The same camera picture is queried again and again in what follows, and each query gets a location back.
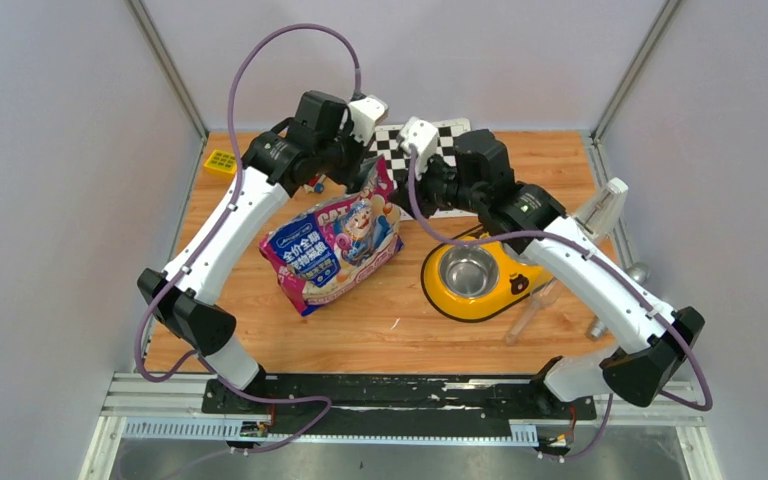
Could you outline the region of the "pink pet food bag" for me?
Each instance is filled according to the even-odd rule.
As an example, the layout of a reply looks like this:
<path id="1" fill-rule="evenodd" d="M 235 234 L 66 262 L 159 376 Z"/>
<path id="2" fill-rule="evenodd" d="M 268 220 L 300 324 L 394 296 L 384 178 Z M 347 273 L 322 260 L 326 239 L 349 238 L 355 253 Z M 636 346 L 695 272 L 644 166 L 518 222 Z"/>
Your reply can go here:
<path id="1" fill-rule="evenodd" d="M 317 204 L 261 239 L 260 254 L 301 316 L 336 301 L 401 251 L 393 191 L 385 159 L 374 158 L 358 192 Z"/>

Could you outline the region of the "yellow double pet bowl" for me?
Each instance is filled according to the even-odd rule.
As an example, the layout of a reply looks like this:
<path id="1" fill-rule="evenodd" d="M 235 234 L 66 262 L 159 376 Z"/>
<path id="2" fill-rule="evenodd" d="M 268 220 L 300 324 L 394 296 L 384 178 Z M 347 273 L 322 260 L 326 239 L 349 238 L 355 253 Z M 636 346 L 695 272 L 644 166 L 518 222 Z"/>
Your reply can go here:
<path id="1" fill-rule="evenodd" d="M 549 306 L 563 292 L 548 271 L 514 259 L 500 242 L 439 244 L 423 262 L 420 283 L 437 312 L 461 323 L 487 321 L 527 300 Z"/>

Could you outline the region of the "clear plastic scoop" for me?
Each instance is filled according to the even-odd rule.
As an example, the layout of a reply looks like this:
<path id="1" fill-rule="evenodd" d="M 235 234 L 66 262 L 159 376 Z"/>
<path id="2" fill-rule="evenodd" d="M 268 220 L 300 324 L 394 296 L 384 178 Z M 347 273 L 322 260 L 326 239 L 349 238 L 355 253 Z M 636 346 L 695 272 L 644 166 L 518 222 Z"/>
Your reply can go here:
<path id="1" fill-rule="evenodd" d="M 541 311 L 552 306 L 557 301 L 560 293 L 561 288 L 556 278 L 551 278 L 535 292 L 531 293 L 524 311 L 506 331 L 503 341 L 507 345 L 516 344 L 526 327 Z"/>

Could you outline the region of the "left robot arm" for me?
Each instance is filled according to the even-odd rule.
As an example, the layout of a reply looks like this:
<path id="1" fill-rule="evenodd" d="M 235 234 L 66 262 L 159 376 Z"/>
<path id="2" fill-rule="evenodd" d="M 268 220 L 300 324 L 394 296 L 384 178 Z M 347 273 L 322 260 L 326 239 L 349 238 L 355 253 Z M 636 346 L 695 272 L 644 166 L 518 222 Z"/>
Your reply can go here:
<path id="1" fill-rule="evenodd" d="M 228 400 L 243 413 L 258 411 L 267 389 L 256 379 L 260 364 L 236 336 L 235 317 L 217 305 L 231 270 L 265 223 L 315 176 L 358 188 L 375 129 L 387 115 L 387 104 L 372 95 L 345 102 L 305 92 L 294 116 L 251 141 L 231 186 L 184 250 L 137 280 L 148 316 L 230 383 Z"/>

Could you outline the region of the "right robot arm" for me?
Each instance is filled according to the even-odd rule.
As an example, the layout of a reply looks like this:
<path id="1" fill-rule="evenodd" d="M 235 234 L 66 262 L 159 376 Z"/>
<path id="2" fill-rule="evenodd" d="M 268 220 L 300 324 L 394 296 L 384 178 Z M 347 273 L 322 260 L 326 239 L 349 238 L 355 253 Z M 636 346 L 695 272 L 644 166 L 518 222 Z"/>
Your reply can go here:
<path id="1" fill-rule="evenodd" d="M 506 145 L 490 131 L 456 137 L 454 165 L 437 155 L 438 140 L 426 122 L 399 134 L 408 174 L 394 202 L 441 243 L 507 245 L 564 284 L 615 338 L 611 349 L 548 362 L 530 392 L 537 413 L 556 417 L 572 401 L 599 394 L 639 407 L 662 395 L 697 411 L 712 409 L 710 386 L 692 351 L 705 325 L 696 309 L 676 309 L 633 281 L 551 194 L 516 180 Z"/>

